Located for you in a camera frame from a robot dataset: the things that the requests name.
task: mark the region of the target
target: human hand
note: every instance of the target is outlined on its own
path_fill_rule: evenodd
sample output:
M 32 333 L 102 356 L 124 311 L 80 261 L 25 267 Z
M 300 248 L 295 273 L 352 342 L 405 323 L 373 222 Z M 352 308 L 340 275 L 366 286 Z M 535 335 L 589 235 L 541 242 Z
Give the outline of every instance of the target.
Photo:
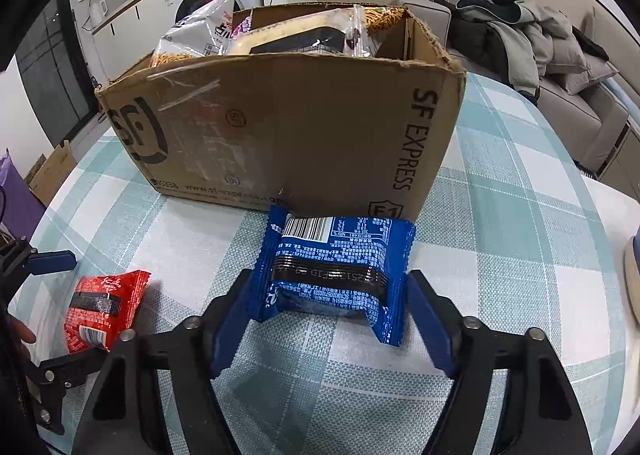
M 36 334 L 34 334 L 27 325 L 18 320 L 18 318 L 14 318 L 13 316 L 11 316 L 11 314 L 9 314 L 9 318 L 16 334 L 18 335 L 18 339 L 21 340 L 20 342 L 18 342 L 19 347 L 18 345 L 16 345 L 16 347 L 18 347 L 23 356 L 31 359 L 31 353 L 29 352 L 29 349 L 22 343 L 22 341 L 24 341 L 25 343 L 35 343 Z

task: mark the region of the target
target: cardboard box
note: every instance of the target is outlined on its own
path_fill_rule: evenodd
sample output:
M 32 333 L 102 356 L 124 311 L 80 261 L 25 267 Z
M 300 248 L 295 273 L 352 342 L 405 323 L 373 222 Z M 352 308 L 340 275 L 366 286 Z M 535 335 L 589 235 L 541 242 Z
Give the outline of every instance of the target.
M 252 28 L 338 6 L 254 9 Z M 408 12 L 378 55 L 194 58 L 133 72 L 97 97 L 160 193 L 256 210 L 283 203 L 303 216 L 415 220 L 465 73 Z
M 31 192 L 45 206 L 49 206 L 60 186 L 77 164 L 78 162 L 71 155 L 68 140 L 59 144 L 42 167 L 33 175 L 33 179 L 29 183 Z

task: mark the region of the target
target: white cabinet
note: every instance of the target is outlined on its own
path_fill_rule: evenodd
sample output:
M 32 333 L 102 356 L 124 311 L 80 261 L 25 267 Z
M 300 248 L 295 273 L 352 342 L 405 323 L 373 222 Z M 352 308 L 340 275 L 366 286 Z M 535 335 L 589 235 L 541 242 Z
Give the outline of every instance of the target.
M 152 52 L 174 24 L 164 0 L 140 0 L 95 35 L 95 46 L 111 81 Z

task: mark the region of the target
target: metal screw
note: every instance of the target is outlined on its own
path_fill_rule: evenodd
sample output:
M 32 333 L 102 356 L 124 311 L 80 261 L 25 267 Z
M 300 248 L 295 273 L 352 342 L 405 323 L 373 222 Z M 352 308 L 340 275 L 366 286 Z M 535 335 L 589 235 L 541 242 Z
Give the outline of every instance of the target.
M 529 329 L 529 335 L 536 341 L 542 341 L 545 338 L 545 333 L 538 327 L 531 327 Z
M 200 316 L 190 316 L 184 321 L 184 328 L 187 330 L 197 329 L 201 322 Z
M 482 324 L 475 316 L 465 316 L 462 318 L 462 324 L 468 329 L 479 329 Z
M 134 337 L 136 337 L 136 332 L 133 329 L 124 329 L 120 333 L 120 339 L 122 341 L 129 341 L 129 340 L 132 340 Z

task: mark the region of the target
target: red snack package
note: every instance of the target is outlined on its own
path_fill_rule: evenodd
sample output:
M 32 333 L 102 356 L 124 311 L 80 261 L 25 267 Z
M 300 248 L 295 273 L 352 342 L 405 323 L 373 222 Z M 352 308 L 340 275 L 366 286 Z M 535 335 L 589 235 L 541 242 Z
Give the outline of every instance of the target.
M 150 273 L 82 276 L 65 318 L 66 346 L 73 354 L 91 347 L 111 350 L 133 323 Z

